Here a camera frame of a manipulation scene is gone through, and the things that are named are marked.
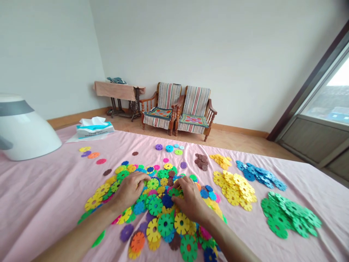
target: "pile of green discs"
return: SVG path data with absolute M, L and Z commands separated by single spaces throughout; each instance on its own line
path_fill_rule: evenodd
M 268 197 L 262 200 L 261 207 L 271 231 L 279 238 L 287 238 L 288 229 L 304 238 L 309 238 L 309 233 L 317 237 L 314 227 L 320 228 L 322 222 L 311 210 L 272 191 Z

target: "striped chair cover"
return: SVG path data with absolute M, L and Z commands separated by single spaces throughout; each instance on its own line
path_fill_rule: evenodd
M 178 98 L 181 95 L 181 89 L 182 85 L 180 84 L 160 83 L 159 101 L 157 106 L 163 109 L 172 109 L 171 105 L 178 101 Z M 144 115 L 144 123 L 154 127 L 168 129 L 170 120 Z
M 205 117 L 207 102 L 210 98 L 210 93 L 211 90 L 209 88 L 188 86 L 183 113 L 188 115 Z M 205 127 L 179 122 L 178 130 L 188 131 L 196 134 L 203 134 L 205 131 Z

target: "pink bedsheet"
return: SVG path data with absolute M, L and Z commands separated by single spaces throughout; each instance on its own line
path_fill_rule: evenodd
M 75 127 L 58 131 L 63 142 L 75 132 Z M 156 144 L 185 147 L 182 156 L 156 151 Z M 79 148 L 91 146 L 99 152 L 96 159 L 82 158 Z M 305 239 L 289 231 L 288 239 L 280 239 L 268 227 L 260 201 L 270 191 L 257 181 L 251 182 L 256 190 L 258 203 L 252 212 L 241 206 L 232 206 L 212 180 L 213 171 L 221 168 L 210 159 L 208 171 L 201 171 L 195 164 L 195 153 L 221 154 L 233 161 L 249 162 L 273 172 L 288 185 L 285 192 L 274 189 L 284 197 L 314 211 L 322 220 L 319 237 Z M 32 160 L 12 162 L 0 155 L 0 260 L 30 261 L 48 246 L 75 227 L 84 213 L 84 205 L 95 190 L 112 176 L 123 161 L 145 166 L 163 165 L 163 158 L 178 167 L 180 173 L 196 174 L 201 184 L 209 184 L 219 193 L 219 204 L 230 228 L 261 258 L 262 261 L 348 261 L 349 260 L 349 190 L 309 164 L 277 158 L 230 151 L 221 148 L 178 142 L 115 131 L 104 140 L 64 144 L 57 151 Z M 100 158 L 107 162 L 97 165 Z M 188 168 L 182 170 L 180 163 Z M 102 176 L 111 168 L 113 172 Z M 229 168 L 241 174 L 235 163 Z M 145 221 L 145 215 L 132 222 L 135 228 Z M 107 228 L 102 243 L 91 249 L 84 261 L 126 261 L 129 243 L 119 239 L 124 225 Z M 172 251 L 164 240 L 156 252 L 145 245 L 138 261 L 182 261 L 180 251 Z M 199 250 L 197 261 L 203 261 Z

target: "left hand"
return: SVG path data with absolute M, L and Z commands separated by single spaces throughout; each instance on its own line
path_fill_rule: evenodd
M 141 172 L 131 173 L 124 178 L 119 189 L 109 202 L 112 209 L 117 210 L 121 214 L 124 210 L 132 206 L 143 191 L 143 181 L 149 181 L 150 179 L 149 175 Z

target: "pile of blue discs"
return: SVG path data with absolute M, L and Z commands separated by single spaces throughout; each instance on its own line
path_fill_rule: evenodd
M 248 181 L 257 180 L 261 184 L 266 185 L 268 188 L 273 189 L 274 185 L 281 191 L 285 191 L 287 186 L 284 182 L 276 178 L 276 176 L 264 168 L 256 167 L 250 163 L 244 164 L 237 160 L 236 166 L 241 170 Z

